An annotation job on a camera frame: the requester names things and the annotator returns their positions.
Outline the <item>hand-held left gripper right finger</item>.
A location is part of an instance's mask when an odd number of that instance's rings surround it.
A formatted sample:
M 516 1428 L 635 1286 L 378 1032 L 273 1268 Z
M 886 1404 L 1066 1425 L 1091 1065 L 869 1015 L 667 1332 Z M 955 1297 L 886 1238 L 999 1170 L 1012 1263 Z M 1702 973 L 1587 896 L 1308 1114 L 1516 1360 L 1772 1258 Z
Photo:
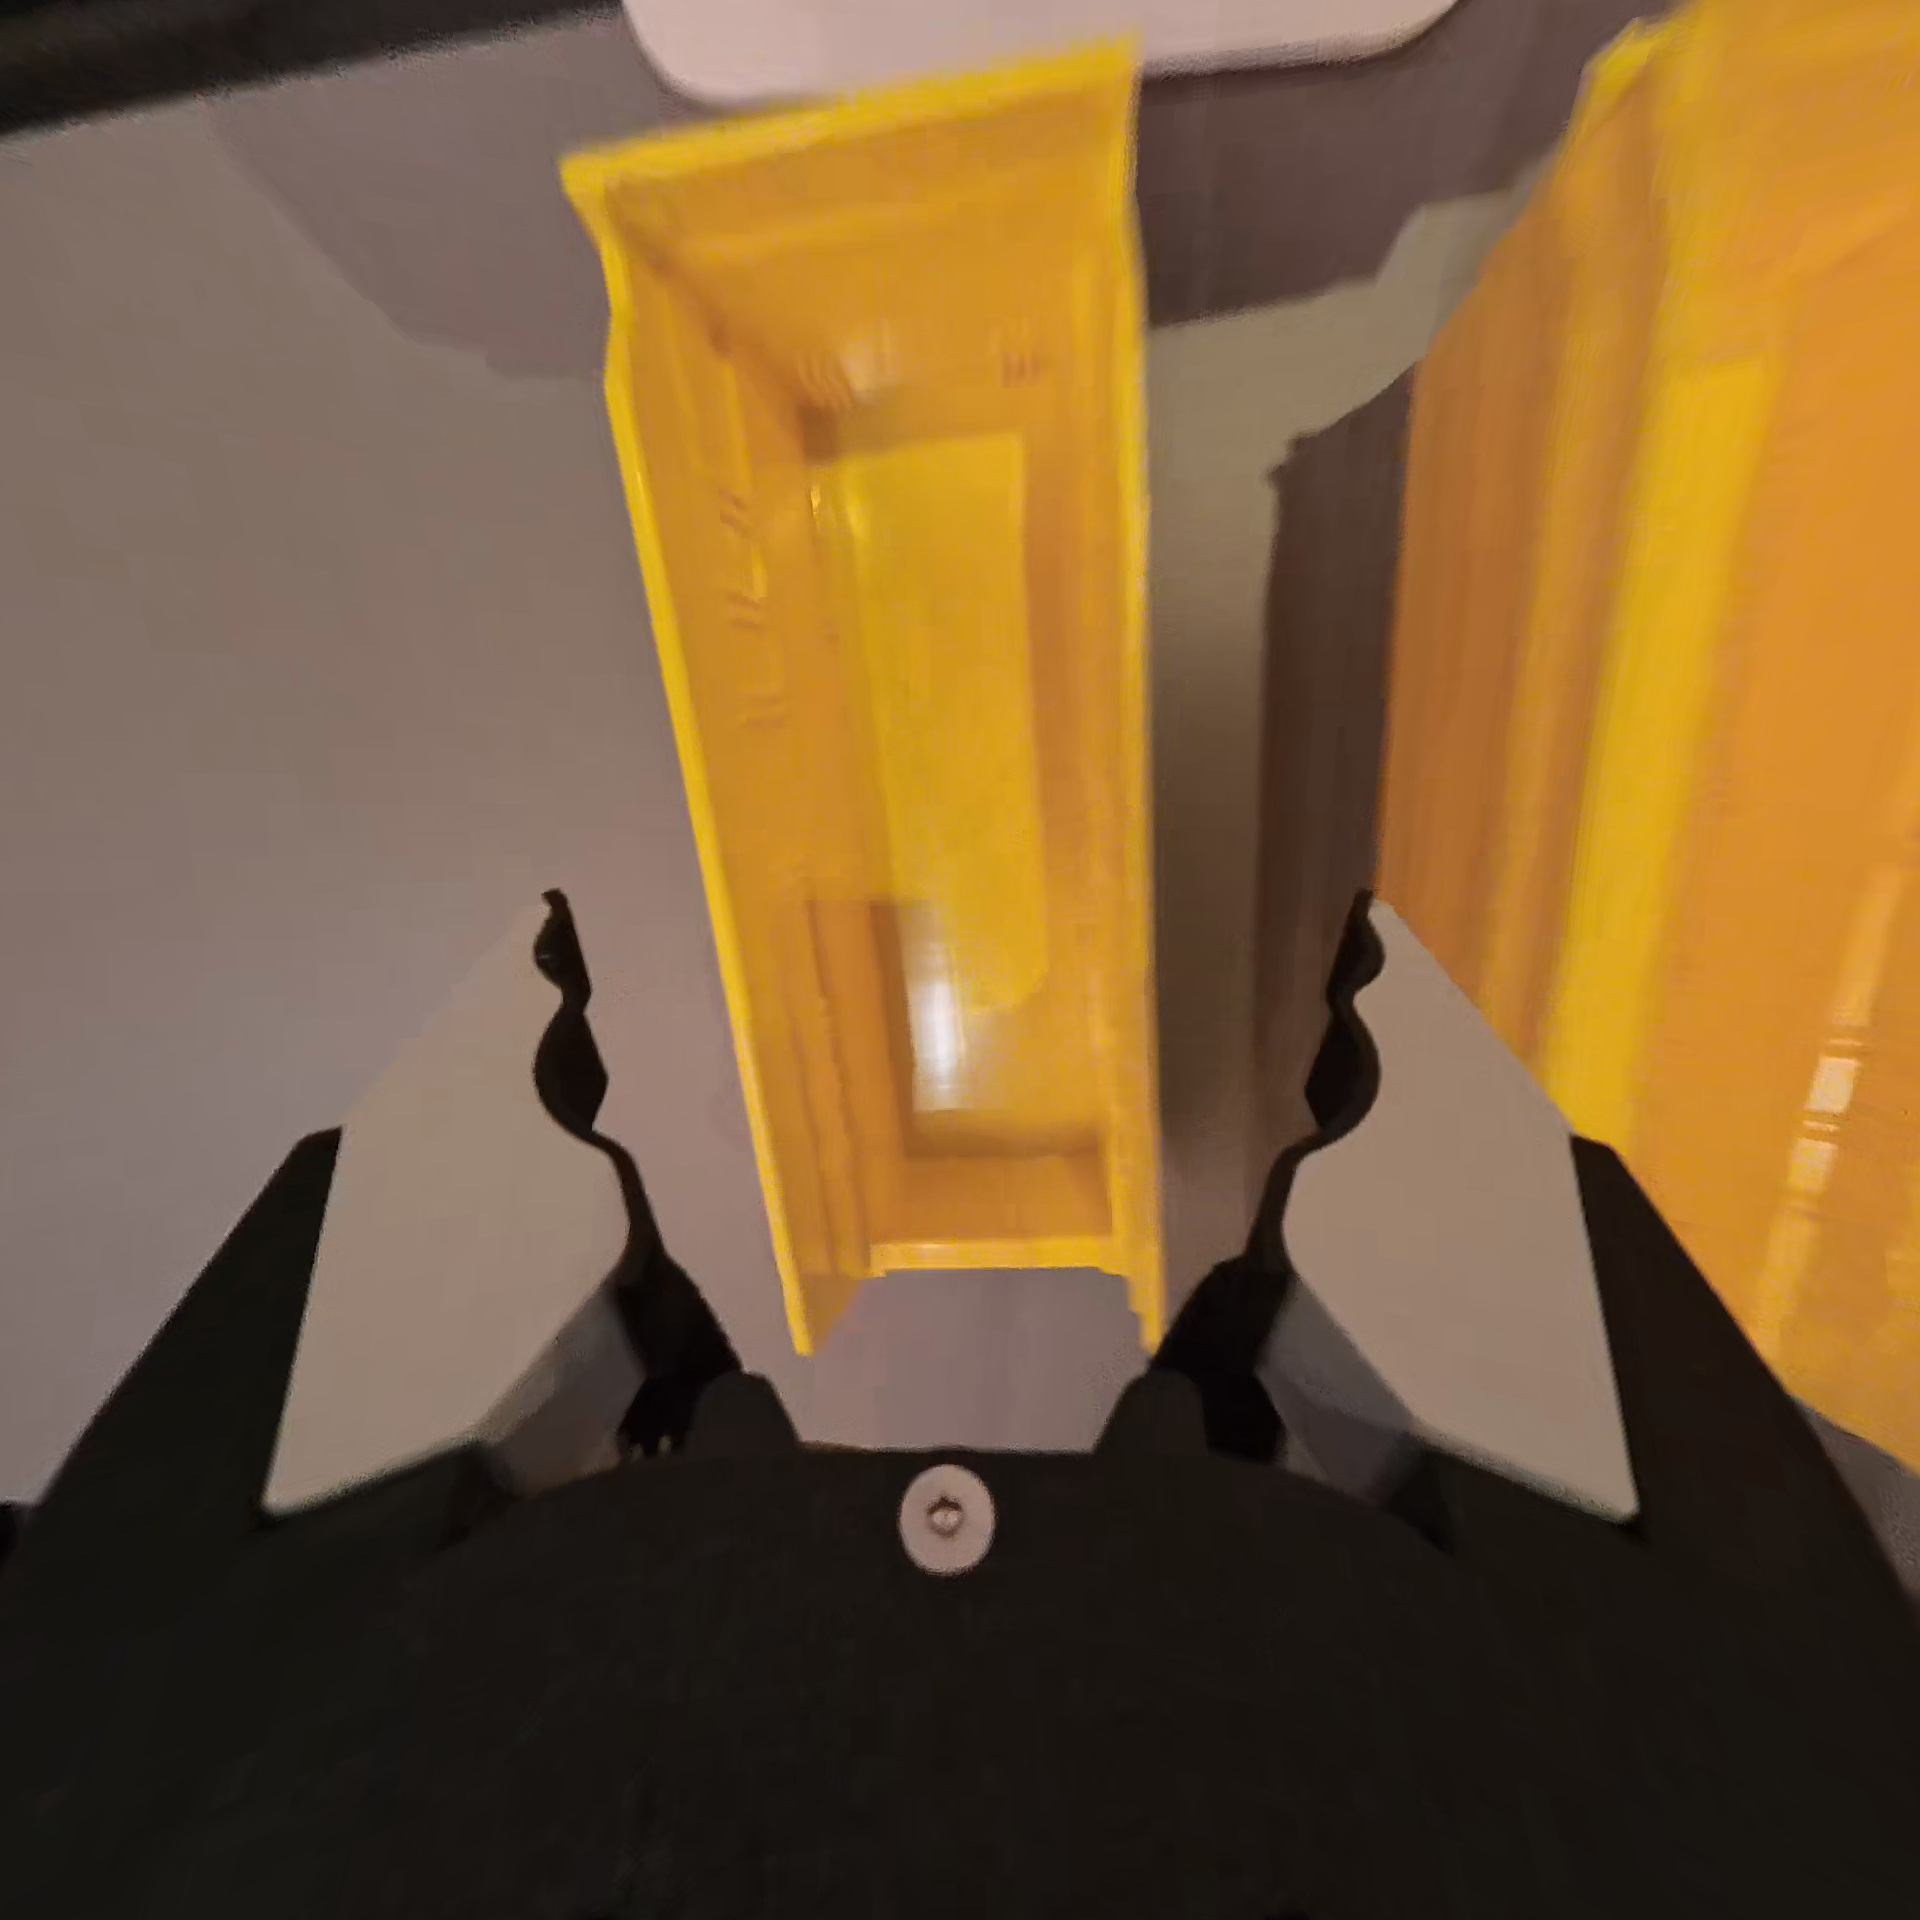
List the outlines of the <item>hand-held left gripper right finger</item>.
M 1154 1367 L 1215 1452 L 1388 1507 L 1455 1460 L 1607 1524 L 1641 1497 L 1573 1130 L 1409 924 L 1362 892 L 1311 1130 Z

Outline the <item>grey desk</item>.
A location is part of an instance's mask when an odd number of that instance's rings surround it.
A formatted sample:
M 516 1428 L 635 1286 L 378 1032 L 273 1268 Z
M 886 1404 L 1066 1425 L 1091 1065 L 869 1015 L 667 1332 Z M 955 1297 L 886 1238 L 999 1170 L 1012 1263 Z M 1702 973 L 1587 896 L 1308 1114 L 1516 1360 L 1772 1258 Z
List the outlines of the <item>grey desk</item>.
M 1587 62 L 1663 4 L 1459 4 L 1140 111 L 1169 1281 L 1245 1234 L 1268 575 L 1327 564 L 1287 867 L 1369 843 L 1399 378 Z M 688 118 L 616 12 L 4 143 L 4 1501 L 300 1137 L 563 890 L 606 1124 L 803 1431 L 1082 1451 L 1101 1274 L 898 1276 L 794 1355 L 602 398 L 576 147 Z

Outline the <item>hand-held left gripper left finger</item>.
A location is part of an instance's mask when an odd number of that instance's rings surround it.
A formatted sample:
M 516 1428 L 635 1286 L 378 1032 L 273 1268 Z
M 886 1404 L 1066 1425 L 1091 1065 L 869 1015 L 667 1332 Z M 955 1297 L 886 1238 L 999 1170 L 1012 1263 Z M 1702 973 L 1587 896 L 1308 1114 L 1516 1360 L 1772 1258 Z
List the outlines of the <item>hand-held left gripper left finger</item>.
M 351 1107 L 263 1484 L 294 1518 L 463 1460 L 511 1498 L 684 1444 L 740 1359 L 602 1127 L 558 890 Z

